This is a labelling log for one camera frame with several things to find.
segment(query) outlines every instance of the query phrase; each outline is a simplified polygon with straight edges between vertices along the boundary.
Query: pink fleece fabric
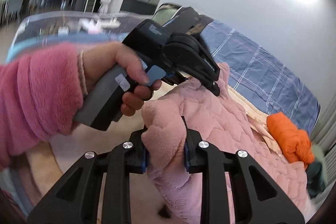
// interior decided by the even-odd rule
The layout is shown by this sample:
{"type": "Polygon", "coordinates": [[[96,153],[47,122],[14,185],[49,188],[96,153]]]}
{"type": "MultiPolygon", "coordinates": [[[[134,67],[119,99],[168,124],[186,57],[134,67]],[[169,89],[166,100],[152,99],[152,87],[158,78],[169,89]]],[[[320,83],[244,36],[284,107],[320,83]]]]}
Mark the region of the pink fleece fabric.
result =
{"type": "MultiPolygon", "coordinates": [[[[307,200],[303,163],[289,164],[283,156],[271,153],[261,138],[253,135],[245,110],[228,94],[230,69],[225,63],[220,64],[220,68],[219,97],[202,87],[197,79],[191,79],[142,108],[148,128],[142,140],[151,155],[148,177],[175,215],[190,224],[200,222],[202,175],[190,175],[184,167],[186,130],[181,119],[184,116],[188,128],[199,131],[203,140],[220,150],[230,153],[246,150],[303,211],[307,200]]],[[[230,219],[234,223],[229,180],[227,188],[230,219]]]]}
{"type": "Polygon", "coordinates": [[[83,105],[77,55],[62,43],[0,66],[0,170],[39,141],[71,133],[83,105]]]}

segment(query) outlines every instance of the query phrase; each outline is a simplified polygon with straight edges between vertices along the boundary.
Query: dark green cloth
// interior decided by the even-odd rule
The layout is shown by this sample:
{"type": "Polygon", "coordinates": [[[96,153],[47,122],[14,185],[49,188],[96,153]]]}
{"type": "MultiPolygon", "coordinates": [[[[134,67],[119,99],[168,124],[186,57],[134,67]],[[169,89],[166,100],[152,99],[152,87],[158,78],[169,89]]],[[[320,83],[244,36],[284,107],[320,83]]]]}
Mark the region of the dark green cloth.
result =
{"type": "Polygon", "coordinates": [[[310,198],[316,198],[317,195],[322,193],[326,188],[322,169],[322,163],[316,159],[313,163],[308,165],[306,169],[307,190],[310,198]]]}

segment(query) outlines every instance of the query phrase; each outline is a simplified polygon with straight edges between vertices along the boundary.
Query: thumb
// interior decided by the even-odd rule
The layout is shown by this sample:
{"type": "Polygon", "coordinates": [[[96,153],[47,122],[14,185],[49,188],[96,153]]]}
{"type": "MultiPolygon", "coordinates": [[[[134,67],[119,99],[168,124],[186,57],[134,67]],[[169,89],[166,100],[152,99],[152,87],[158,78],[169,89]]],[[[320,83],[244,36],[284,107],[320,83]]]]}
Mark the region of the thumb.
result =
{"type": "Polygon", "coordinates": [[[129,47],[121,44],[115,56],[115,61],[124,69],[134,81],[139,84],[149,83],[149,78],[143,70],[142,63],[137,54],[129,47]]]}

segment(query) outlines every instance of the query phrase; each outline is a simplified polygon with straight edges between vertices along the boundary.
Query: pink quilted blanket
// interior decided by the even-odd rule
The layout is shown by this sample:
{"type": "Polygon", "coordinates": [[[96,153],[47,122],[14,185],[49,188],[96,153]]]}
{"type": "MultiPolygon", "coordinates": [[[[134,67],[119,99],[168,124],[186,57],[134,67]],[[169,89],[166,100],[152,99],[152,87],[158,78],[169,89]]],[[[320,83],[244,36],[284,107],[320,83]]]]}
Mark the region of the pink quilted blanket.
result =
{"type": "MultiPolygon", "coordinates": [[[[184,116],[189,128],[199,131],[203,140],[220,150],[230,153],[246,150],[303,212],[307,200],[303,163],[289,164],[282,155],[270,152],[263,139],[252,132],[245,110],[228,94],[229,67],[222,63],[220,68],[219,97],[202,87],[197,79],[190,79],[143,107],[148,130],[142,140],[151,155],[148,177],[175,215],[190,224],[200,222],[202,175],[190,175],[184,168],[186,130],[181,119],[184,116]]],[[[234,223],[229,183],[227,188],[230,220],[234,223]]]]}

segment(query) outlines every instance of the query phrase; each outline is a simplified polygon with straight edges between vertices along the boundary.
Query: pink fuzzy sleeve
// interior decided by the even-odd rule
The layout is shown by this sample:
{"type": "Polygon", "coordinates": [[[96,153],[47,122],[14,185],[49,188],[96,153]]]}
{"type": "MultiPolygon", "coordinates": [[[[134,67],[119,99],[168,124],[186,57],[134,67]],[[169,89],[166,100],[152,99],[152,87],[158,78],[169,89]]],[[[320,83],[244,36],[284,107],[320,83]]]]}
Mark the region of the pink fuzzy sleeve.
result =
{"type": "Polygon", "coordinates": [[[77,56],[63,43],[0,66],[0,170],[40,140],[71,133],[83,104],[77,56]]]}

